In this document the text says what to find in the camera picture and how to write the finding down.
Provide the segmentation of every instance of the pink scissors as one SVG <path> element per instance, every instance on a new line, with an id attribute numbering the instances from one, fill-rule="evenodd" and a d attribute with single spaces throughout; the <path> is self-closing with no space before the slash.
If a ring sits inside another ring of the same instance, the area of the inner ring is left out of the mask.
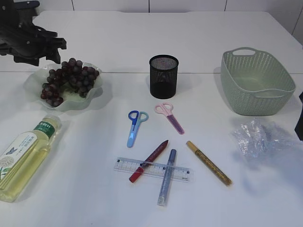
<path id="1" fill-rule="evenodd" d="M 171 111 L 173 110 L 173 108 L 174 106 L 170 103 L 161 103 L 156 105 L 154 110 L 156 113 L 166 116 L 167 120 L 175 127 L 178 133 L 182 135 L 184 134 L 184 130 L 182 129 L 174 115 L 172 115 Z"/>

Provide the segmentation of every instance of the bunch of grapes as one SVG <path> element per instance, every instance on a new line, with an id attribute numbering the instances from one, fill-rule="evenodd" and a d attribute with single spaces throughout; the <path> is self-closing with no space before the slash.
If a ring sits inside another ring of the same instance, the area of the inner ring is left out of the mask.
<path id="1" fill-rule="evenodd" d="M 61 69 L 49 70 L 49 76 L 46 78 L 48 83 L 42 85 L 41 98 L 52 107 L 59 106 L 63 102 L 63 98 L 60 97 L 60 87 L 66 83 L 74 89 L 75 93 L 85 98 L 94 87 L 99 71 L 82 65 L 82 61 L 70 58 L 68 62 L 62 62 Z"/>

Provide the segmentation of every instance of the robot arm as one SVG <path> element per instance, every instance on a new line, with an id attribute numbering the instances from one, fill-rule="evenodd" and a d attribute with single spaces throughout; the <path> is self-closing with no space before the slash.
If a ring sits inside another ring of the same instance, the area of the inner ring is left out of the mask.
<path id="1" fill-rule="evenodd" d="M 61 63 L 58 48 L 66 49 L 66 41 L 57 38 L 56 32 L 33 24 L 37 16 L 38 1 L 16 2 L 1 0 L 0 3 L 0 55 L 14 56 L 14 62 L 39 65 L 39 59 L 46 57 Z"/>

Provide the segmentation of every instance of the bottle label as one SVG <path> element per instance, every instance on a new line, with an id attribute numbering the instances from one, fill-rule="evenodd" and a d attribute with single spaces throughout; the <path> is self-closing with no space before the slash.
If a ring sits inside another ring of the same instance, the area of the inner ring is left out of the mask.
<path id="1" fill-rule="evenodd" d="M 34 133 L 24 132 L 12 142 L 3 155 L 0 156 L 0 180 L 5 177 L 36 140 L 37 136 Z"/>
<path id="2" fill-rule="evenodd" d="M 48 138 L 50 138 L 53 133 L 55 132 L 55 128 L 48 122 L 40 122 L 34 130 L 39 130 L 41 132 L 44 132 Z"/>

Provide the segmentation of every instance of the red marker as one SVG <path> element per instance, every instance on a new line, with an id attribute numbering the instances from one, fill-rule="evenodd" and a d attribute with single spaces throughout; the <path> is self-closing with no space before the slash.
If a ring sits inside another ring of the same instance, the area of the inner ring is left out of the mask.
<path id="1" fill-rule="evenodd" d="M 163 143 L 160 144 L 160 146 L 155 149 L 154 152 L 152 152 L 151 155 L 145 160 L 146 162 L 153 162 L 161 153 L 164 151 L 166 148 L 167 144 L 169 143 L 168 140 L 164 141 Z M 147 167 L 149 164 L 148 163 L 143 163 L 140 167 L 137 168 L 137 170 L 131 175 L 129 178 L 130 182 L 134 183 L 139 176 L 144 172 L 144 168 Z"/>

